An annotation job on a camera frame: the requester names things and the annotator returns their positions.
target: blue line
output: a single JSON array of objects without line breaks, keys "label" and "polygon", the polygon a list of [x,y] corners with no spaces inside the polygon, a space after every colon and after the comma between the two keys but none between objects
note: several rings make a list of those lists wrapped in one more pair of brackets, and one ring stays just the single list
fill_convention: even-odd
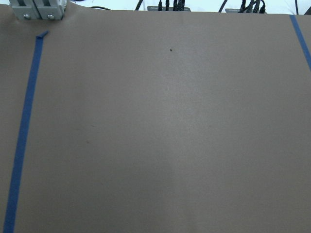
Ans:
[{"label": "blue line", "polygon": [[6,214],[4,220],[3,233],[13,233],[15,226],[16,210],[18,203],[18,194],[20,187],[20,179],[23,169],[23,162],[25,156],[25,149],[27,143],[27,135],[29,129],[29,122],[31,116],[31,109],[33,106],[34,94],[35,94],[35,83],[37,80],[40,59],[43,47],[43,38],[48,31],[36,36],[35,39],[35,51],[33,56],[33,62],[31,65],[28,85],[25,95],[24,108],[20,121],[17,146],[14,157],[13,171],[11,176],[11,184],[9,191],[9,198],[6,207]]},{"label": "blue line", "polygon": [[305,54],[307,63],[308,63],[309,68],[310,68],[310,70],[311,70],[311,55],[310,55],[308,46],[307,46],[307,44],[306,44],[306,41],[305,41],[305,39],[303,38],[302,32],[301,32],[301,30],[300,30],[300,27],[299,27],[299,24],[298,24],[298,22],[297,22],[297,19],[296,19],[295,15],[290,15],[290,18],[291,18],[291,20],[292,20],[292,24],[293,24],[293,26],[294,26],[294,28],[295,28],[295,31],[296,31],[298,40],[299,40],[300,45],[301,45],[301,48],[302,48],[302,50],[303,50],[303,53]]}]

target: screw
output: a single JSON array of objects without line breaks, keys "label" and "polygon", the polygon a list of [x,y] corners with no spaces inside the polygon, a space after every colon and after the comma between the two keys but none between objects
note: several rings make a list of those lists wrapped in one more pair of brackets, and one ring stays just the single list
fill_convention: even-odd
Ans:
[{"label": "screw", "polygon": [[48,19],[49,19],[49,20],[54,20],[54,19],[55,19],[55,16],[54,16],[54,15],[48,15]]},{"label": "screw", "polygon": [[24,19],[27,19],[27,20],[31,19],[29,14],[24,14],[23,17],[24,17]]}]

